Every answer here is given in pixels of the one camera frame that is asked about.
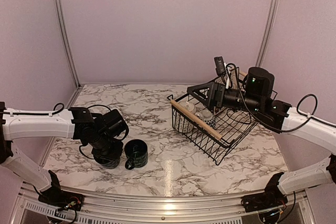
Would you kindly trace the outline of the dark green mug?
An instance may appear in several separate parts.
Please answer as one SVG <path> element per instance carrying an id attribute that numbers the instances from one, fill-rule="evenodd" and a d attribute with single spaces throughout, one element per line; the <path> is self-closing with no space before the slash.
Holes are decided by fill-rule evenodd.
<path id="1" fill-rule="evenodd" d="M 133 139 L 126 143 L 124 152 L 127 157 L 125 169 L 144 167 L 148 163 L 148 146 L 145 141 Z"/>

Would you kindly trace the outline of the dark blue mug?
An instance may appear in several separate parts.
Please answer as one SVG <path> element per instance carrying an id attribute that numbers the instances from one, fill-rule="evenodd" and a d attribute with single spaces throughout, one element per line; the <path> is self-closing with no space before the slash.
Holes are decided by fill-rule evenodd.
<path id="1" fill-rule="evenodd" d="M 106 159 L 106 158 L 100 158 L 100 157 L 94 157 L 94 160 L 101 165 L 102 167 L 106 168 L 106 169 L 114 169 L 116 167 L 118 167 L 118 165 L 120 164 L 120 158 L 116 158 L 116 159 Z"/>

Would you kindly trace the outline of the white patterned mug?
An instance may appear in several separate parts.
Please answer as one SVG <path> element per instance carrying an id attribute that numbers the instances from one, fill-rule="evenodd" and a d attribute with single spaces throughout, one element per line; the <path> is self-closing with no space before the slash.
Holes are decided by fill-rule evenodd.
<path id="1" fill-rule="evenodd" d="M 180 101 L 179 104 L 193 114 L 196 112 L 195 104 L 190 101 Z M 178 111 L 176 111 L 174 126 L 180 133 L 191 132 L 194 127 L 194 125 L 189 122 L 189 120 L 186 119 L 184 116 L 182 116 L 181 113 L 179 113 Z"/>

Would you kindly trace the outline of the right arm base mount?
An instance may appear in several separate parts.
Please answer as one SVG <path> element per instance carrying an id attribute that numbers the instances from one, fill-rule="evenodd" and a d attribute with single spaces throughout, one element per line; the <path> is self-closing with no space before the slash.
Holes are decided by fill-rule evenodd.
<path id="1" fill-rule="evenodd" d="M 284 172 L 274 174 L 262 193 L 244 195 L 241 199 L 241 205 L 245 211 L 260 211 L 285 205 L 288 199 L 278 188 L 279 180 L 283 174 Z"/>

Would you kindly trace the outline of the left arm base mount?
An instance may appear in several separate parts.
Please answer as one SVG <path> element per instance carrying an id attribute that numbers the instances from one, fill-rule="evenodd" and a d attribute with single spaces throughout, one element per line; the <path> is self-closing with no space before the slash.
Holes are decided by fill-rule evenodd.
<path id="1" fill-rule="evenodd" d="M 62 210 L 65 210 L 67 205 L 74 202 L 75 205 L 71 206 L 71 208 L 80 211 L 84 196 L 82 194 L 62 190 L 57 175 L 51 170 L 48 172 L 51 178 L 51 187 L 46 191 L 41 191 L 38 200 L 49 205 L 57 206 Z"/>

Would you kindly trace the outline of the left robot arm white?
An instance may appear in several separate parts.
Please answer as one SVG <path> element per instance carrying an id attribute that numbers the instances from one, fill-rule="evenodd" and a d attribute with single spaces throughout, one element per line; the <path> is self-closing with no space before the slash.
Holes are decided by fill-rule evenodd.
<path id="1" fill-rule="evenodd" d="M 117 109 L 105 114 L 89 108 L 70 107 L 53 111 L 23 111 L 1 102 L 1 166 L 32 184 L 54 205 L 66 202 L 57 175 L 27 157 L 13 141 L 21 138 L 60 137 L 90 145 L 93 159 L 102 166 L 116 166 L 129 127 Z"/>

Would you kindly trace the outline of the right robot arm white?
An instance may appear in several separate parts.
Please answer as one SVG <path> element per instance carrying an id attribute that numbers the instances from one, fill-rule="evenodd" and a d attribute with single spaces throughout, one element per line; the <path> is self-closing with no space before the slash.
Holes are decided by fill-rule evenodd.
<path id="1" fill-rule="evenodd" d="M 277 134 L 289 135 L 330 152 L 330 156 L 304 168 L 278 175 L 260 195 L 271 207 L 281 195 L 335 183 L 335 124 L 302 112 L 298 106 L 273 99 L 275 77 L 260 67 L 251 67 L 236 88 L 211 81 L 187 88 L 188 94 L 206 108 L 229 108 L 247 112 L 256 122 Z"/>

